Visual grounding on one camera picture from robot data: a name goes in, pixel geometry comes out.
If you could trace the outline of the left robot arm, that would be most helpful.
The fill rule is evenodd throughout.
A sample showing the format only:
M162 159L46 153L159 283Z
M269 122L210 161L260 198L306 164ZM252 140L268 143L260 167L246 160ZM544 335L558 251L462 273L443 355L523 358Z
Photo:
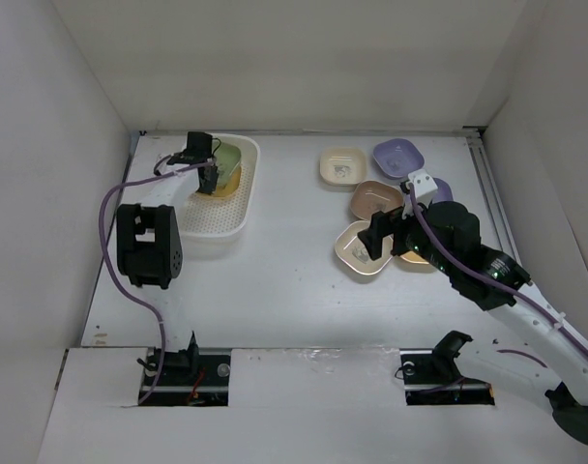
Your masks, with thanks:
M220 145L207 132L188 132L181 150L158 156L153 176L135 183L149 186L148 193L133 203L120 204L116 210L118 274L129 282L129 299L157 318L158 329L164 331L164 340L158 346L174 352L166 362L166 371L183 384L197 377L200 360L183 350L190 344L191 329L174 284L184 262L177 213L198 190L215 189L216 150Z

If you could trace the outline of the green panda plate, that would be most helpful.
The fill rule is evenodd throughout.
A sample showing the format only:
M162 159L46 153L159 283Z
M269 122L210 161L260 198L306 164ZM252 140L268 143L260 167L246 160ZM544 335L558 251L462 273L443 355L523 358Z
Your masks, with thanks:
M218 173L217 187L224 187L241 163L241 150L219 139L213 141L213 155Z

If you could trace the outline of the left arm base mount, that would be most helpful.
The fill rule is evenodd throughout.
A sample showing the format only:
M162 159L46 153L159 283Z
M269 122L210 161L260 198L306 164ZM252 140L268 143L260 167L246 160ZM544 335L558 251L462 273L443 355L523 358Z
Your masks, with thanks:
M161 350L137 362L143 368L139 406L225 407L229 399L230 349L200 348L194 333L188 347L165 352L162 373L156 379Z

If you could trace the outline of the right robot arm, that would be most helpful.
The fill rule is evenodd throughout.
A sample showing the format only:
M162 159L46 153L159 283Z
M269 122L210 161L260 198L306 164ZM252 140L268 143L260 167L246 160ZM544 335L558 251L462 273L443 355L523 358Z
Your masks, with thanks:
M452 288L518 335L541 359L534 366L486 349L458 331L432 349L431 368L442 380L463 378L504 387L549 413L570 437L588 446L588 340L543 296L508 254L483 244L479 219L463 205L441 202L377 212L359 232L377 260L411 251L442 273Z

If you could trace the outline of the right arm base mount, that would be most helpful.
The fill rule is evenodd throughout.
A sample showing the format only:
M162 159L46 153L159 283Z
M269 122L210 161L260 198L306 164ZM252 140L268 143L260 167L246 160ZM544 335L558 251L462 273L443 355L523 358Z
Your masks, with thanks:
M399 350L394 379L404 388L408 406L494 406L491 385L467 378L456 366L460 350L473 339L451 331L432 348Z

